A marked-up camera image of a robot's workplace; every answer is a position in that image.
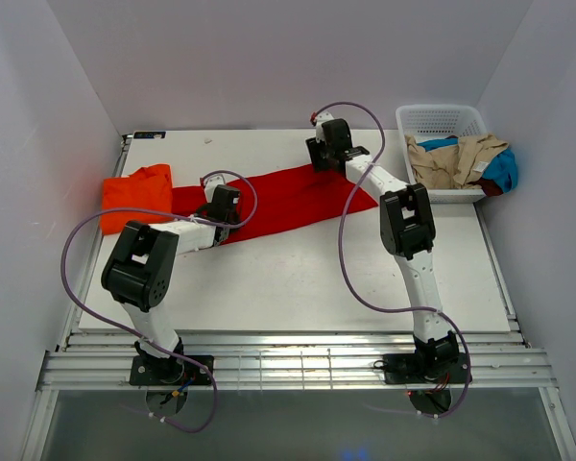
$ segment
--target blue cloth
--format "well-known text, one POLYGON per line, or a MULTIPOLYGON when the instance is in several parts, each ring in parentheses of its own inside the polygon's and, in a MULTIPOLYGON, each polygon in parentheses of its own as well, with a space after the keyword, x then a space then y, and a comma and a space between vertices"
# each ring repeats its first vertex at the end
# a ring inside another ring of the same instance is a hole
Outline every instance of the blue cloth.
MULTIPOLYGON (((454 146, 459 139, 431 139, 430 141, 419 142, 419 146, 424 148, 424 152, 433 151, 440 147, 454 146)), ((503 193, 510 192, 518 184, 518 169, 516 168, 515 155, 510 148, 499 153, 484 170, 482 178, 492 180, 499 186, 503 193)))
POLYGON ((498 154, 484 170, 482 178, 495 181, 504 194, 510 192, 518 184, 515 154, 509 148, 498 154))

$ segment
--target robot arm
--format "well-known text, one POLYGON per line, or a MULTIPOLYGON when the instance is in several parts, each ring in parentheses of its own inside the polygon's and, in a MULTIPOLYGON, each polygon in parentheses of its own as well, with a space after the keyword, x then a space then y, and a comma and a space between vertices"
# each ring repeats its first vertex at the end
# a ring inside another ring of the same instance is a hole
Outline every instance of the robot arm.
MULTIPOLYGON (((372 164, 371 154, 352 146, 345 120, 322 112, 312 122, 316 137, 307 139, 306 144, 314 169, 332 168, 357 183, 372 164)), ((401 270, 411 306, 442 311, 432 260, 435 226, 426 189, 421 184, 407 184, 378 165, 372 167, 361 188, 379 202, 382 243, 401 270)), ((419 363, 429 375, 438 375, 459 356, 456 337, 437 313, 415 311, 413 315, 419 363)))
MULTIPOLYGON (((207 221, 237 224, 239 189, 227 186, 218 175, 204 183, 207 203, 197 216, 207 221)), ((219 245, 228 238, 228 229, 174 221, 150 226, 130 221, 122 230, 102 274, 101 282, 131 318, 145 341, 135 343, 145 366, 157 379, 172 383, 182 372, 174 357, 148 344, 183 354, 183 345, 170 320, 163 299, 169 287, 177 255, 219 245)))

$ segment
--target orange cloth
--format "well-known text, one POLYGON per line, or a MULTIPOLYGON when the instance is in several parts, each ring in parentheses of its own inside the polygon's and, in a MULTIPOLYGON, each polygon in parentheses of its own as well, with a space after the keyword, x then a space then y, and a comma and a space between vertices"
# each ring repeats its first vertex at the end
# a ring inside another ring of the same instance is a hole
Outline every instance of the orange cloth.
MULTIPOLYGON (((103 209, 120 206, 171 212, 173 206, 173 182, 171 167, 165 164, 139 168, 127 178, 108 178, 103 181, 103 209)), ((121 232, 127 222, 141 221, 146 224, 163 223, 169 218, 147 213, 110 213, 100 218, 104 235, 121 232)))

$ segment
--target white wall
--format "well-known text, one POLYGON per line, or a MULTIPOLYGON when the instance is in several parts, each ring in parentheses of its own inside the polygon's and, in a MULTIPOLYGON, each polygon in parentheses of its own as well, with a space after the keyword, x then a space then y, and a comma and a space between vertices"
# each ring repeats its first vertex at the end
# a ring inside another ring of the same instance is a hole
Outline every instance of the white wall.
POLYGON ((493 245, 576 438, 576 0, 535 0, 479 109, 520 173, 516 191, 484 205, 493 245))
POLYGON ((48 1, 131 133, 305 127, 338 99, 388 128, 403 104, 475 105, 532 0, 48 1))
POLYGON ((98 206, 119 141, 46 2, 0 0, 0 460, 17 457, 64 323, 61 245, 98 206))

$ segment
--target laundry basket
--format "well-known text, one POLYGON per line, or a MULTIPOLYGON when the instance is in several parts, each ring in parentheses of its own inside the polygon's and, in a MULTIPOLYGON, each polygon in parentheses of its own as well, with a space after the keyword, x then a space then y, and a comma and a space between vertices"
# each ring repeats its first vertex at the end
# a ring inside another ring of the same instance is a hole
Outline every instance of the laundry basket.
MULTIPOLYGON (((396 124, 411 184, 415 184, 416 180, 407 152, 406 135, 423 142, 452 135, 461 137, 487 133, 478 110, 451 104, 401 106, 396 110, 396 124)), ((428 189, 428 192, 431 203, 437 204, 473 203, 486 197, 481 189, 428 189)))

